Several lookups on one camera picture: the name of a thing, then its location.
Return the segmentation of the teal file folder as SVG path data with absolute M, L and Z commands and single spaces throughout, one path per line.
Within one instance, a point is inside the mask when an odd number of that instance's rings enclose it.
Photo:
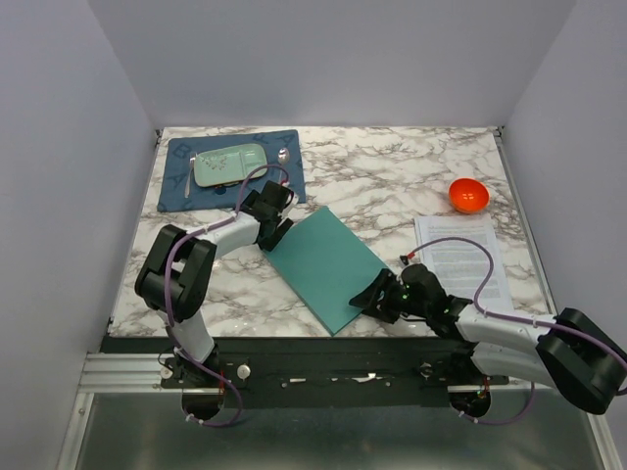
M 328 207 L 293 225 L 265 255 L 332 336 L 361 314 L 349 300 L 387 267 Z

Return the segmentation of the printed paper sheet top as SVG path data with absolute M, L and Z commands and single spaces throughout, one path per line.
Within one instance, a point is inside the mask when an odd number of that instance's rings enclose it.
M 501 250 L 491 217 L 483 215 L 419 216 L 414 220 L 417 242 L 440 242 L 422 249 L 420 261 L 431 270 L 444 290 L 471 299 L 484 279 L 491 256 L 494 270 L 480 294 L 480 303 L 490 311 L 514 311 Z

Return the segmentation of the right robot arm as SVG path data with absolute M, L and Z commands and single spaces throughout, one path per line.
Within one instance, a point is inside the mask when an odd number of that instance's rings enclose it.
M 564 309 L 541 321 L 521 314 L 487 315 L 476 304 L 445 292 L 422 264 L 400 275 L 383 268 L 349 301 L 362 314 L 393 324 L 404 314 L 424 320 L 443 339 L 469 350 L 451 359 L 464 384 L 483 375 L 521 378 L 558 390 L 581 410 L 603 414 L 626 380 L 626 353 L 585 313 Z

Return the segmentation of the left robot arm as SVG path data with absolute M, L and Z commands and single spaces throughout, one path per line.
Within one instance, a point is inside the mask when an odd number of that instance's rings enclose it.
M 161 362 L 162 384 L 168 388 L 204 388 L 222 375 L 244 386 L 249 364 L 227 364 L 204 325 L 202 306 L 215 263 L 226 255 L 253 247 L 269 254 L 292 227 L 289 211 L 298 196 L 286 183 L 268 182 L 260 191 L 241 196 L 234 212 L 205 228 L 164 226 L 135 280 L 134 292 L 164 321 L 173 358 Z

